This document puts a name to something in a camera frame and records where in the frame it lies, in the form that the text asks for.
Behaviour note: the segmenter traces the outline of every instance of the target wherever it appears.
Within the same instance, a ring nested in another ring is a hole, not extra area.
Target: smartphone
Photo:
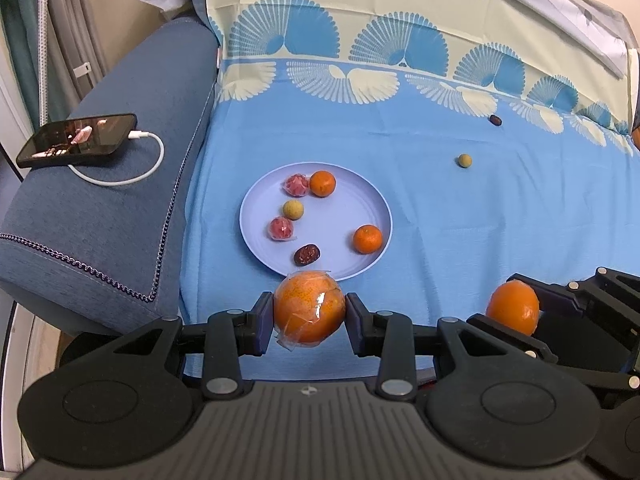
[[[27,140],[18,168],[102,164],[127,139],[138,122],[134,114],[104,115],[47,123]]]

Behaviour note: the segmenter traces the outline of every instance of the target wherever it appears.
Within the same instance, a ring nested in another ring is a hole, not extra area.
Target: gray ribbed panel
[[[595,480],[580,463],[509,471],[443,446],[414,407],[363,383],[256,383],[242,399],[211,402],[175,446],[114,470],[38,462],[21,480]]]

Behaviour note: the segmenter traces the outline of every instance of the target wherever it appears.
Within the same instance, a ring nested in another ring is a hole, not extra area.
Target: armrest
[[[178,313],[184,204],[213,105],[217,47],[197,19],[177,18],[80,103],[72,117],[135,113],[139,129],[161,137],[164,161],[117,188],[64,167],[32,170],[0,227],[0,286],[16,301],[68,333],[129,332]],[[108,166],[82,170],[124,180],[157,156],[152,139],[132,140]]]

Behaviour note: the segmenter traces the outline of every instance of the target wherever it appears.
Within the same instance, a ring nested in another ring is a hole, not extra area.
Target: silver screw
[[[311,386],[309,384],[304,388],[302,388],[300,390],[300,393],[303,394],[304,396],[311,397],[312,395],[315,395],[316,393],[318,393],[318,389],[315,386]]]
[[[212,394],[232,394],[238,389],[238,383],[228,377],[216,377],[207,383],[207,390]]]
[[[388,379],[380,386],[383,392],[394,397],[401,397],[411,393],[414,389],[411,383],[404,379]]]

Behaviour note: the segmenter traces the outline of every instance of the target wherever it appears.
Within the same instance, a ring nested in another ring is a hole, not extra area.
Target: purple plate
[[[271,220],[282,215],[282,205],[292,197],[282,189],[283,181],[295,173],[311,176],[318,170],[333,173],[335,191],[328,197],[308,194],[299,198],[305,206],[300,220],[293,222],[293,240],[277,242],[267,234]],[[359,254],[351,246],[358,227],[377,226],[384,237],[383,247],[373,254]],[[339,282],[369,269],[385,253],[391,240],[391,210],[380,192],[353,171],[323,162],[299,162],[273,170],[256,182],[240,206],[240,231],[251,252],[275,272],[287,276],[297,270],[326,270]],[[320,258],[297,267],[293,254],[303,245],[315,244]]]

